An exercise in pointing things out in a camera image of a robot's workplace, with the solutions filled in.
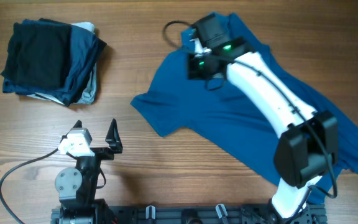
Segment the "blue polo shirt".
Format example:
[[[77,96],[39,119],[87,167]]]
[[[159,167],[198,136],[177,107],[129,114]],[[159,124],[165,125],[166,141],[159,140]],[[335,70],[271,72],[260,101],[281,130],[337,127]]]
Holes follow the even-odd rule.
[[[287,73],[237,14],[217,15],[232,38],[243,37],[261,54],[276,76],[305,103],[318,111],[330,111],[339,123],[339,160],[334,173],[351,170],[358,174],[358,127],[320,92]],[[155,73],[146,93],[137,95],[132,106],[156,133],[167,136],[179,128],[192,129],[230,153],[273,184],[280,176],[273,163],[278,137],[253,102],[230,83],[214,81],[209,91],[203,80],[190,80],[185,50],[170,53]]]

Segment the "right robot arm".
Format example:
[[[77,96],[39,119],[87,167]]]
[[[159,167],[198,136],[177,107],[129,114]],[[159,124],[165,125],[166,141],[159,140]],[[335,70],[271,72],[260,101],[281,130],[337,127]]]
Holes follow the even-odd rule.
[[[190,79],[220,78],[243,92],[273,127],[278,145],[273,162],[280,176],[269,201],[269,223],[291,223],[307,208],[312,190],[324,175],[335,182],[338,124],[329,111],[319,112],[282,82],[250,39],[232,37],[214,14],[190,25]]]

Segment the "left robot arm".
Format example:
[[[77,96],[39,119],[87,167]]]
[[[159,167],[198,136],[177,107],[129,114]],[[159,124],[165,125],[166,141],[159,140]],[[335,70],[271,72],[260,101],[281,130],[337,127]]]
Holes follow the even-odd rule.
[[[61,154],[75,159],[76,165],[59,172],[55,188],[59,194],[60,208],[52,210],[51,224],[117,223],[117,217],[104,199],[96,199],[98,178],[104,175],[102,161],[112,161],[123,147],[113,119],[105,138],[107,147],[91,147],[92,137],[78,120],[70,131],[62,136],[58,146]]]

